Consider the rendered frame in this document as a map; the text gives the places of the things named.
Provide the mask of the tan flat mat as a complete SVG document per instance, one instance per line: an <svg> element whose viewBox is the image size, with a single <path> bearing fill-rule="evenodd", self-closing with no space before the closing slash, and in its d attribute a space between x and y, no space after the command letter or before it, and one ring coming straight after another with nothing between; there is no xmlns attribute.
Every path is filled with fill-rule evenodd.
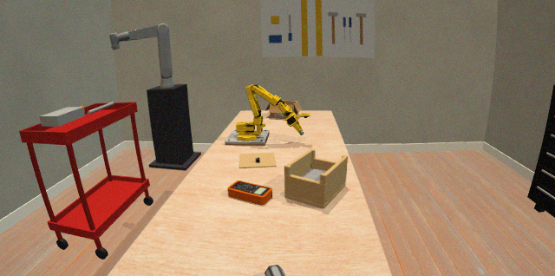
<svg viewBox="0 0 555 276"><path fill-rule="evenodd" d="M260 162L256 162L256 158ZM274 153L240 154L239 168L268 168L276 167Z"/></svg>

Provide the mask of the orange digital multimeter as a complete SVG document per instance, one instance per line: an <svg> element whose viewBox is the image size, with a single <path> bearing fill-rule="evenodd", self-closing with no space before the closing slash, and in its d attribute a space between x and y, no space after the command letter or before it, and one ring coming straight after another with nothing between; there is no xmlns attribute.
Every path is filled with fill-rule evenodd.
<svg viewBox="0 0 555 276"><path fill-rule="evenodd" d="M272 198L272 188L245 181L235 181L228 187L228 195L235 199L265 205Z"/></svg>

